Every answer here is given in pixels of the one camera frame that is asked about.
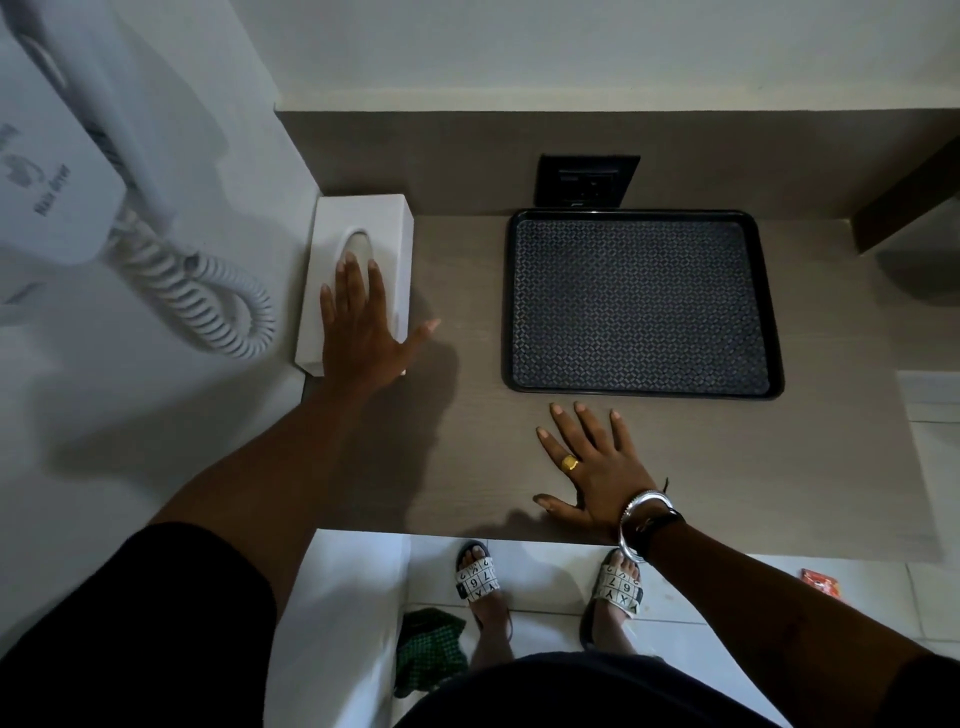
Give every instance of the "electrical outlet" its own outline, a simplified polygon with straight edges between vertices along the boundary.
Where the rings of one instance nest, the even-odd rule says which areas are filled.
[[[640,157],[540,157],[537,207],[620,207]]]

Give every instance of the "left hand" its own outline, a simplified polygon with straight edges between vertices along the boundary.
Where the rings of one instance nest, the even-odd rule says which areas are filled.
[[[561,466],[570,451],[542,427],[537,428],[537,436],[550,459],[583,495],[583,507],[545,493],[534,496],[534,501],[553,518],[593,530],[615,544],[627,503],[644,491],[657,490],[657,485],[636,457],[630,432],[619,414],[610,413],[611,436],[585,405],[576,403],[574,412],[579,423],[558,404],[550,405],[554,423],[577,458],[572,471]],[[662,504],[657,501],[651,507],[659,508]]]
[[[420,345],[440,323],[421,324],[400,344],[387,326],[387,293],[380,268],[371,259],[370,296],[356,256],[337,264],[336,292],[320,291],[324,319],[324,378],[334,392],[368,397],[400,376]]]

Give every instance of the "countertop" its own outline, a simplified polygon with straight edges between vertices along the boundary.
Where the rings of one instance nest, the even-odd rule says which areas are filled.
[[[500,376],[507,217],[418,217],[411,326],[443,319],[367,407],[321,527],[589,540],[531,500],[575,500],[542,451],[548,403]],[[866,261],[843,221],[759,222],[786,381],[773,401],[582,396],[615,407],[687,520],[748,553],[938,557]]]

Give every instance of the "finger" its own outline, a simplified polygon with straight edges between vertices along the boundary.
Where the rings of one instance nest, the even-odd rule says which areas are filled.
[[[330,330],[337,318],[337,309],[333,303],[333,293],[326,283],[320,287],[320,317],[324,320],[324,332]]]
[[[625,455],[636,457],[634,441],[630,437],[630,430],[627,429],[627,423],[623,421],[620,413],[615,409],[610,411],[610,427],[613,430],[613,446]]]
[[[586,460],[596,454],[596,449],[590,444],[580,424],[570,417],[564,409],[555,402],[550,405],[550,415],[557,424],[564,442],[573,450],[573,454],[581,460]]]
[[[439,325],[440,319],[426,321],[420,324],[412,334],[407,336],[407,340],[400,345],[402,347],[404,368],[414,360],[417,351],[423,346],[423,342],[433,335],[433,332]]]
[[[558,497],[541,493],[534,496],[534,502],[549,513],[551,518],[557,519],[557,521],[579,526],[580,528],[590,528],[593,526],[593,519],[587,511],[583,511],[569,503],[564,503]]]
[[[537,437],[540,438],[540,444],[543,445],[543,449],[546,450],[546,454],[548,454],[550,459],[553,460],[553,464],[560,468],[561,472],[570,478],[570,480],[573,480],[574,484],[576,484],[577,477],[579,475],[577,473],[577,469],[574,468],[572,471],[566,471],[561,465],[561,463],[564,462],[564,458],[570,454],[567,449],[557,442],[557,438],[555,438],[542,427],[537,428]]]
[[[363,286],[363,273],[360,271],[360,263],[357,262],[356,255],[348,252],[344,258],[347,260],[347,298],[349,299],[350,311],[357,315],[367,305],[367,291]]]
[[[336,293],[334,299],[337,304],[337,315],[347,316],[350,313],[350,301],[347,297],[347,266],[341,260],[337,263],[337,275],[334,280]]]
[[[600,421],[597,420],[596,415],[590,411],[590,408],[582,402],[574,402],[573,411],[577,413],[580,424],[584,426],[584,432],[587,433],[593,446],[605,455],[613,454],[615,450],[613,449],[613,440],[611,439],[610,433],[600,424]]]
[[[369,306],[376,320],[381,324],[387,323],[387,289],[383,285],[383,274],[380,273],[380,266],[371,258],[367,266],[367,280],[370,281],[370,301]]]

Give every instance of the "coiled cord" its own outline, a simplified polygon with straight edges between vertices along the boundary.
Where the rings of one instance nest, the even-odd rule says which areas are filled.
[[[276,335],[274,307],[266,289],[246,271],[212,255],[180,254],[129,208],[114,223],[110,247],[114,264],[215,352],[252,359],[270,348]],[[248,333],[241,333],[224,317],[207,286],[222,288],[243,301],[250,311]]]

